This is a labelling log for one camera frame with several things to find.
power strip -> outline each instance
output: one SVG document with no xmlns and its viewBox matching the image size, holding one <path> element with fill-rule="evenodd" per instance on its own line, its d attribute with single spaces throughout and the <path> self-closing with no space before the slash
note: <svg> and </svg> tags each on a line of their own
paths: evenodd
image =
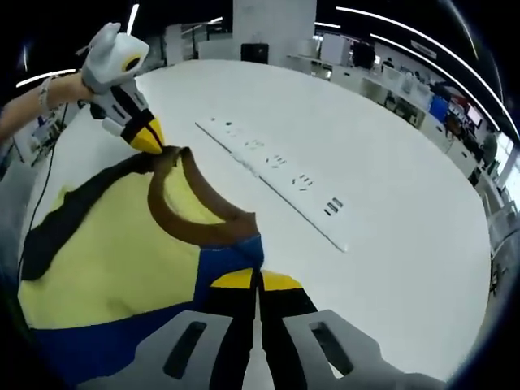
<svg viewBox="0 0 520 390">
<path fill-rule="evenodd" d="M 263 180 L 336 248 L 347 250 L 345 199 L 294 159 L 274 151 L 257 135 L 229 120 L 204 119 L 196 125 Z"/>
</svg>

blue cloth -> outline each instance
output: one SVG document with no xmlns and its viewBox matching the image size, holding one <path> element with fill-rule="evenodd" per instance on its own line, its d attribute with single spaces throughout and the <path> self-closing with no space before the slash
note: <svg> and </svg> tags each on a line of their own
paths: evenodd
<svg viewBox="0 0 520 390">
<path fill-rule="evenodd" d="M 43 358 L 71 386 L 113 375 L 129 365 L 137 346 L 183 310 L 197 310 L 219 277 L 263 264 L 260 236 L 229 247 L 201 248 L 192 302 L 134 315 L 111 323 L 58 330 L 33 330 Z"/>
</svg>

brown cloth trim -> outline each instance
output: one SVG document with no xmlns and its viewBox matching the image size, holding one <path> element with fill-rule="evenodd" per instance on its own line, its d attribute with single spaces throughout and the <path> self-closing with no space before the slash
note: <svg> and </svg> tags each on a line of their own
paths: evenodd
<svg viewBox="0 0 520 390">
<path fill-rule="evenodd" d="M 202 205 L 225 222 L 194 223 L 171 211 L 164 199 L 164 181 L 181 157 L 188 185 Z M 157 224 L 175 238 L 195 245 L 232 245 L 258 235 L 254 213 L 247 213 L 223 199 L 198 170 L 190 148 L 168 146 L 154 161 L 148 206 Z"/>
</svg>

gray gripper base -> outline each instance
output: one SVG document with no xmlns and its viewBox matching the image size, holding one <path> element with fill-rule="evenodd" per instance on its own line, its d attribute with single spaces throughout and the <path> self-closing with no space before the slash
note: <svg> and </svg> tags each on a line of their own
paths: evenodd
<svg viewBox="0 0 520 390">
<path fill-rule="evenodd" d="M 91 379 L 79 389 L 153 389 L 207 390 L 220 345 L 232 318 L 221 315 L 183 311 L 169 323 L 144 339 L 136 350 L 134 361 L 117 374 Z M 190 325 L 205 325 L 181 378 L 164 373 L 164 366 L 174 347 Z"/>
<path fill-rule="evenodd" d="M 331 310 L 287 317 L 284 323 L 297 349 L 307 390 L 433 390 L 444 387 L 437 379 L 405 374 L 384 361 L 374 339 Z M 320 345 L 315 336 L 320 332 L 331 335 L 328 339 L 336 345 L 325 345 L 323 340 Z M 332 351 L 328 359 L 324 349 Z M 346 362 L 341 364 L 338 355 Z M 342 372 L 343 378 L 334 376 L 329 360 L 337 360 L 339 365 L 348 367 L 348 372 Z"/>
</svg>

window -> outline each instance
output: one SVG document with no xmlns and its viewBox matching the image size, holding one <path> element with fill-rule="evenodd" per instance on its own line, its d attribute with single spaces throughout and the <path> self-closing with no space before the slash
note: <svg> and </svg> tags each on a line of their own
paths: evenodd
<svg viewBox="0 0 520 390">
<path fill-rule="evenodd" d="M 520 205 L 520 161 L 517 158 L 517 161 L 514 164 L 511 173 L 507 177 L 505 181 L 505 187 L 511 197 L 511 200 L 514 201 L 517 205 Z"/>
<path fill-rule="evenodd" d="M 513 151 L 513 142 L 502 132 L 498 136 L 496 159 L 498 160 L 498 174 L 502 173 L 509 155 Z"/>
</svg>

